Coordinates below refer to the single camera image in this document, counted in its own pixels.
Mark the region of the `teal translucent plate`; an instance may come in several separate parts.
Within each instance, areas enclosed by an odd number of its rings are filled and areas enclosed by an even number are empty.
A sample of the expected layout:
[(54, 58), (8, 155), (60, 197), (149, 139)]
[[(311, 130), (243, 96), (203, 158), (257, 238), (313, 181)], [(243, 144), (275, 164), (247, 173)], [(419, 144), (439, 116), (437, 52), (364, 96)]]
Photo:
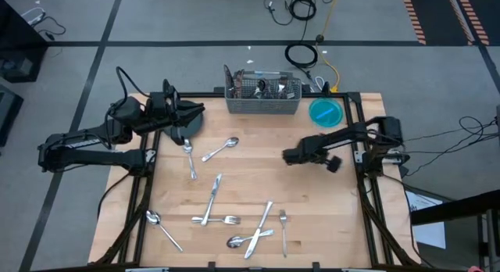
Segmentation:
[(344, 117), (341, 105), (328, 98), (318, 98), (309, 105), (310, 119), (321, 127), (336, 127)]

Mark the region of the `black workbench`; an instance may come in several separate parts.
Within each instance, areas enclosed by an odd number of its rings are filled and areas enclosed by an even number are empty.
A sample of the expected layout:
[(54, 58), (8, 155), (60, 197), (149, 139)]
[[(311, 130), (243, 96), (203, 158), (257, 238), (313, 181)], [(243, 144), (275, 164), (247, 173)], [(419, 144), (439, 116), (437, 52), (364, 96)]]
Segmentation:
[(489, 272), (500, 272), (500, 189), (469, 198), (418, 209), (410, 213), (414, 225), (432, 224), (465, 217), (486, 216), (486, 242), (480, 242), (480, 252), (485, 252)]

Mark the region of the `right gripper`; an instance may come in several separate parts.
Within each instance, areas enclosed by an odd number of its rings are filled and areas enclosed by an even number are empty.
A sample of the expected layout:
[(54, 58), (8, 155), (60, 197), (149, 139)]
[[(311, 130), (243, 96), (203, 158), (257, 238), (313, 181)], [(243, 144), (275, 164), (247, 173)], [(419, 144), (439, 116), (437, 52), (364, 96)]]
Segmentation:
[(282, 156), (289, 166), (299, 163), (325, 164), (328, 151), (324, 148), (324, 140), (321, 137), (307, 137), (300, 140), (298, 149), (285, 149)]

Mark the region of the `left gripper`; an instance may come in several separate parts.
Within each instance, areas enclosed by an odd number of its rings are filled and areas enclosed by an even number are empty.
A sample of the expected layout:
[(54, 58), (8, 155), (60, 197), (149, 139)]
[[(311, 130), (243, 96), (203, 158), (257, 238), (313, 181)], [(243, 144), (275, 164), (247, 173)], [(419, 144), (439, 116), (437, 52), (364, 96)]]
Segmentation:
[(177, 113), (179, 97), (176, 92), (152, 92), (150, 100), (151, 119), (157, 125), (190, 123), (205, 110), (203, 103), (182, 102)]

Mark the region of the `white paper sheet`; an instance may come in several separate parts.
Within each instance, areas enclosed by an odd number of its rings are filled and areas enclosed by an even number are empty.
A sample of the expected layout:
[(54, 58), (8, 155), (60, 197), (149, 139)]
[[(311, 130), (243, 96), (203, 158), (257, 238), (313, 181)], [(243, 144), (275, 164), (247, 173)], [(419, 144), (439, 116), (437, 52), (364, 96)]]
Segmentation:
[[(442, 201), (431, 197), (426, 197), (410, 191), (406, 191), (405, 193), (409, 199), (409, 206), (412, 212), (442, 204)], [(413, 225), (412, 229), (416, 234), (416, 241), (418, 243), (430, 245), (439, 249), (446, 249), (444, 222)]]

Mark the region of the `black desk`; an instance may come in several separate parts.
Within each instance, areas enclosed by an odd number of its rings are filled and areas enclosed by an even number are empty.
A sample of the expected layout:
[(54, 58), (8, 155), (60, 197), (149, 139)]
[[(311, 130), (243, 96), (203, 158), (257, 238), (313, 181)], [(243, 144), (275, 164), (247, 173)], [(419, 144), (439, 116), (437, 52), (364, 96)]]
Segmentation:
[(0, 77), (35, 82), (48, 42), (5, 0), (0, 0)]

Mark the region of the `dark grey plate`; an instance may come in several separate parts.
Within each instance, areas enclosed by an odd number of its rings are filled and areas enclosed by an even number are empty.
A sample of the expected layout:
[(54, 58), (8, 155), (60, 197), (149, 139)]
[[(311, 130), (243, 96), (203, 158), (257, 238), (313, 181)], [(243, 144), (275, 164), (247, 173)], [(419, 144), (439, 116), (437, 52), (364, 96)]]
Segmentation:
[(167, 136), (171, 136), (172, 134), (176, 134), (176, 131), (179, 131), (179, 134), (184, 138), (193, 138), (202, 129), (203, 119), (204, 114), (200, 113), (186, 127), (179, 127), (178, 129), (167, 127), (163, 132)]

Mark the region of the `grey plastic cutlery basket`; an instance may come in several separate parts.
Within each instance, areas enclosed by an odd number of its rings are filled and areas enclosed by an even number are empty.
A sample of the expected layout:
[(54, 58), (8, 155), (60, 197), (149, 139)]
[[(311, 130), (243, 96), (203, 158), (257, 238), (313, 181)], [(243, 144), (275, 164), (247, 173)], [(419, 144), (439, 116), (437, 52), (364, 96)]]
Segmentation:
[[(294, 92), (291, 99), (278, 98), (278, 81), (281, 77), (288, 79), (287, 93)], [(272, 98), (256, 98), (255, 87), (259, 80), (266, 79), (270, 83)], [(302, 98), (302, 82), (292, 73), (283, 71), (245, 70), (241, 98), (228, 98), (225, 85), (225, 99), (229, 113), (234, 114), (295, 114)]]

